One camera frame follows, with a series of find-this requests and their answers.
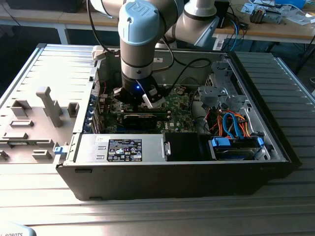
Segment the power supply label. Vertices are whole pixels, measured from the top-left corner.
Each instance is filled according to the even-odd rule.
[[[110,139],[107,161],[142,161],[142,140]]]

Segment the motherboard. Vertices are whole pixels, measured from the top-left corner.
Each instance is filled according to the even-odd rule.
[[[111,93],[104,98],[104,133],[195,132],[189,108],[192,94],[186,88],[177,87],[165,98],[165,103],[148,109],[143,104],[136,108],[124,104]]]

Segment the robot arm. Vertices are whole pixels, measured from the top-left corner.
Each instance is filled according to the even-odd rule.
[[[164,94],[152,77],[156,43],[168,38],[204,46],[219,19],[212,0],[91,0],[108,17],[119,18],[123,87],[115,97],[148,108],[162,104]]]

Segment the desk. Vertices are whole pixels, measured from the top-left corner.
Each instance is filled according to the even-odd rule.
[[[290,43],[309,43],[315,34],[315,29],[311,24],[298,25],[287,19],[283,19],[279,25],[276,24],[253,24],[250,22],[249,15],[240,13],[236,10],[241,9],[241,5],[246,0],[233,0],[232,7],[235,14],[241,21],[249,24],[249,29],[245,35],[245,39],[273,41],[273,42],[290,42]],[[19,22],[22,26],[47,27],[55,28],[58,31],[62,44],[69,44],[67,29],[90,30],[90,21],[86,10],[82,9],[78,13],[64,13],[58,11],[38,11],[38,10],[13,10],[5,3],[5,9]],[[117,31],[117,20],[109,19],[99,13],[92,13],[94,24],[97,30]],[[0,5],[0,24],[17,25],[16,22],[8,15],[8,13]],[[224,39],[230,37],[234,32],[231,25],[216,29],[214,37],[217,38],[214,49],[219,50]]]
[[[280,24],[254,24],[250,22],[250,15],[241,13],[242,5],[246,0],[233,0],[232,8],[235,15],[240,21],[249,24],[248,31],[244,39],[258,40],[258,41],[272,41],[272,42],[287,42],[287,43],[310,43],[315,34],[315,28],[313,24],[307,24],[301,26],[292,21],[283,18]],[[306,4],[303,8],[306,11],[315,11],[315,6]],[[234,27],[229,25],[223,29],[217,29],[215,37],[216,44],[220,46],[224,39],[229,38],[234,32]]]

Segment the metal slotted surface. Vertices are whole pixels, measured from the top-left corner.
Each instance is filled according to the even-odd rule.
[[[45,53],[57,48],[80,50],[48,45]],[[1,164],[0,216],[30,225],[38,236],[314,235],[315,161],[306,157],[299,170],[251,196],[103,202],[77,200],[52,164]]]
[[[314,160],[314,98],[272,54],[237,52],[237,56],[301,161]]]
[[[90,46],[60,46],[47,45],[37,48],[32,55],[32,60],[27,62],[23,74],[17,76],[16,83],[6,100],[0,106],[0,139],[4,133],[26,132],[28,140],[52,140],[60,146],[70,142],[72,130],[76,118],[71,118],[67,107],[70,102],[79,103],[84,107],[82,101],[89,96],[88,81],[94,62],[91,58],[92,48]],[[48,116],[44,113],[43,102],[36,96],[39,87],[49,87],[50,96],[57,100],[62,109],[60,119],[63,124],[55,128]],[[27,120],[32,120],[32,127],[11,127],[9,124],[17,118],[14,116],[10,106],[16,100],[26,100],[31,109],[25,110]],[[52,147],[41,148],[39,146],[15,146],[13,148],[3,147],[9,158],[0,158],[3,163],[52,163],[53,159],[34,159],[32,154],[35,149],[47,149],[52,158],[54,154]]]

